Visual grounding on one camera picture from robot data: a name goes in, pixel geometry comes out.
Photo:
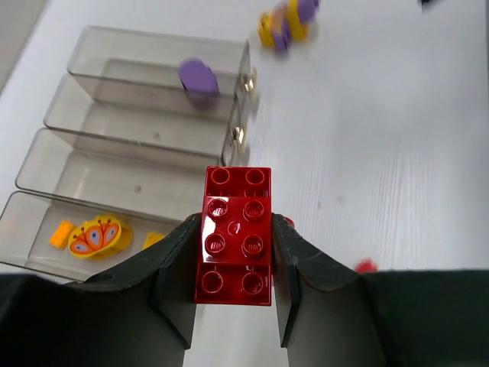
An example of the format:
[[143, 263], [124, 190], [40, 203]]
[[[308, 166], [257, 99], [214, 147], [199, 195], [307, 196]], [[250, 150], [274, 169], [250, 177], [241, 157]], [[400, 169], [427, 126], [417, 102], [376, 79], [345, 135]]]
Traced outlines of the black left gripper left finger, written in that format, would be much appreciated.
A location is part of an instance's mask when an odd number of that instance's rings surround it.
[[181, 366], [193, 336], [201, 217], [82, 283], [1, 276], [3, 366]]

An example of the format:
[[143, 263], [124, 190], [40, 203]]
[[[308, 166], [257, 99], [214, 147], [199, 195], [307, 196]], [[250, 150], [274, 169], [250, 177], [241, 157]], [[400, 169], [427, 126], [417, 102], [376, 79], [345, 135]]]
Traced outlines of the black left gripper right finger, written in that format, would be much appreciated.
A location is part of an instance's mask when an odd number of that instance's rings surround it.
[[272, 217], [281, 346], [291, 366], [486, 366], [485, 270], [358, 273]]

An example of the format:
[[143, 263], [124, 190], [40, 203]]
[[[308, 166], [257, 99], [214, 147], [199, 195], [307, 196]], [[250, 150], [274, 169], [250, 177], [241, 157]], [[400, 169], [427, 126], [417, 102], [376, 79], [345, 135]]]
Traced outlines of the small orange lego brick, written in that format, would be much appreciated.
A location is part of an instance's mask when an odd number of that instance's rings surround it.
[[50, 245], [57, 249], [65, 249], [74, 228], [75, 225], [73, 223], [66, 220], [62, 221], [50, 237]]

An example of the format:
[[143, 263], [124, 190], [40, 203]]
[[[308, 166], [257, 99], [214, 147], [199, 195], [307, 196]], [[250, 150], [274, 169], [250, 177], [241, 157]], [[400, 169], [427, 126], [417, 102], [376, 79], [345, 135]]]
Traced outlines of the large red lego assembly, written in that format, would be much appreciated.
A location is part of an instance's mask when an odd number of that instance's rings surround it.
[[271, 304], [271, 220], [269, 167], [208, 167], [196, 303]]

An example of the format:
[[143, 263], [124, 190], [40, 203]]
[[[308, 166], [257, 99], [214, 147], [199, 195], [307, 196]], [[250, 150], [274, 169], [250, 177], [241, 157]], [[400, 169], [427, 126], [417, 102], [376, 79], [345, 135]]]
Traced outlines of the yellow butterfly lego piece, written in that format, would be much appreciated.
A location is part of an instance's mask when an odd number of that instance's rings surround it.
[[102, 260], [123, 252], [132, 242], [133, 230], [112, 215], [85, 221], [69, 235], [67, 247], [76, 258]]

